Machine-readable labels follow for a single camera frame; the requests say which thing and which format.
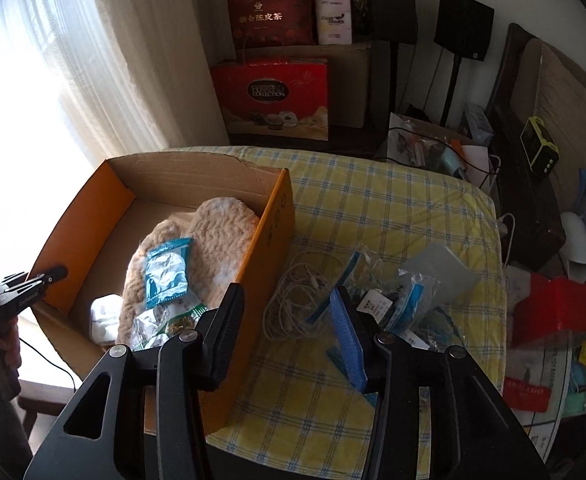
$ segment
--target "wooden chair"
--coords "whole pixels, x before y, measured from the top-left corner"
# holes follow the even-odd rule
[[[22,379],[20,386],[22,391],[17,397],[17,405],[26,412],[22,427],[27,438],[31,435],[38,413],[58,416],[73,397],[71,388],[32,383]]]

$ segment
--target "tangled white cable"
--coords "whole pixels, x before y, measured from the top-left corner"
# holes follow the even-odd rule
[[[326,313],[314,324],[307,319],[326,301],[333,284],[313,265],[300,261],[304,254],[323,254],[342,266],[339,258],[325,251],[301,251],[291,258],[262,314],[264,336],[270,341],[313,337],[326,331]]]

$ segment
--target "dark red tea box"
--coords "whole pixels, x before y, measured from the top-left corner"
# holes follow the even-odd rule
[[[315,0],[228,0],[236,48],[316,44]]]

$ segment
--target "cardboard box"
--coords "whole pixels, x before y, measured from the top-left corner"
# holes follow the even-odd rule
[[[211,78],[230,134],[328,140],[326,59],[225,62]]]
[[[269,46],[237,51],[237,58],[325,57],[328,60],[329,124],[362,128],[369,106],[371,42],[352,45]]]
[[[88,336],[91,302],[122,293],[131,256],[158,222],[219,196],[242,200],[260,223],[236,279],[246,303],[228,377],[218,391],[200,395],[207,434],[226,423],[291,242],[295,218],[288,170],[214,153],[112,158],[68,206],[31,272],[34,276],[55,265],[67,266],[68,276],[51,285],[33,311],[56,351],[85,378],[104,354]]]

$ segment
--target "black cable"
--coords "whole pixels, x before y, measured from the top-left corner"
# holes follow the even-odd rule
[[[452,150],[451,146],[449,146],[447,142],[444,142],[444,140],[441,140],[441,139],[437,139],[436,137],[429,137],[428,135],[425,135],[425,134],[419,134],[417,132],[409,130],[408,128],[403,128],[402,126],[393,126],[392,128],[388,128],[389,132],[391,130],[404,130],[405,132],[409,132],[410,134],[417,135],[418,137],[423,137],[424,139],[435,140],[436,142],[439,142],[440,144],[444,144],[444,146],[446,146],[447,148],[450,148]],[[468,160],[466,160],[463,156],[459,155],[459,153],[456,153],[456,154],[465,163],[467,163],[469,166],[471,166],[471,168],[475,168],[477,171],[481,171],[482,173],[486,173],[487,175],[497,175],[497,173],[495,173],[493,171],[486,171],[486,170],[483,170],[482,168],[478,168],[474,164],[471,164],[470,162],[468,162]]]
[[[390,160],[391,162],[399,164],[400,166],[405,166],[406,168],[413,168],[414,170],[421,169],[419,166],[411,166],[410,164],[404,164],[403,162],[395,160],[394,158],[391,158],[389,156],[376,156],[373,160],[375,160],[376,162],[385,162],[387,160]]]
[[[482,189],[482,186],[486,182],[486,179],[489,178],[489,177],[490,177],[490,173],[487,173],[486,176],[484,177],[484,180],[482,181],[482,183],[478,186],[480,189]]]
[[[444,54],[444,47],[442,47],[439,51],[438,63],[435,65],[435,72],[433,72],[433,78],[431,79],[431,84],[429,85],[429,91],[426,94],[426,99],[424,101],[424,105],[422,110],[426,111],[426,104],[429,102],[429,97],[431,96],[431,90],[433,89],[433,83],[435,83],[435,76],[438,75],[439,70],[439,62],[442,61],[442,54]]]
[[[67,374],[71,378],[71,382],[73,383],[73,393],[76,392],[76,382],[73,379],[73,375],[71,375],[68,370],[65,370],[61,366],[58,366],[55,363],[52,363],[51,361],[49,361],[44,355],[41,354],[41,352],[38,349],[34,348],[33,345],[30,345],[24,339],[20,338],[20,341],[22,341],[25,345],[27,345],[31,350],[33,350],[36,354],[38,354],[42,359],[44,359],[46,362],[48,362],[51,366],[54,366],[58,370],[62,370],[65,374]]]

